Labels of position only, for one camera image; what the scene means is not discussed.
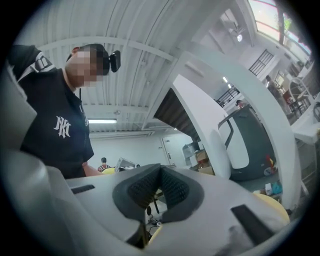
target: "white logo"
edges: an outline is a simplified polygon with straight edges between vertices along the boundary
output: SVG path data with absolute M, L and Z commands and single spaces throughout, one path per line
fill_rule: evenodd
M 66 135 L 68 137 L 70 137 L 69 135 L 69 126 L 71 126 L 71 124 L 69 123 L 69 121 L 67 119 L 64 119 L 61 116 L 57 116 L 58 120 L 56 122 L 56 127 L 53 128 L 55 130 L 59 130 L 59 136 L 62 135 L 63 138 L 66 137 Z

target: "white wall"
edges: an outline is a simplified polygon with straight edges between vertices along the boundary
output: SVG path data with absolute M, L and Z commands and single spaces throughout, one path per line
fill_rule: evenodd
M 105 157 L 107 164 L 114 167 L 119 158 L 125 158 L 141 166 L 148 164 L 167 165 L 168 160 L 165 155 L 161 138 L 156 136 L 91 140 L 94 156 L 88 164 L 94 168 L 101 165 L 101 158 Z

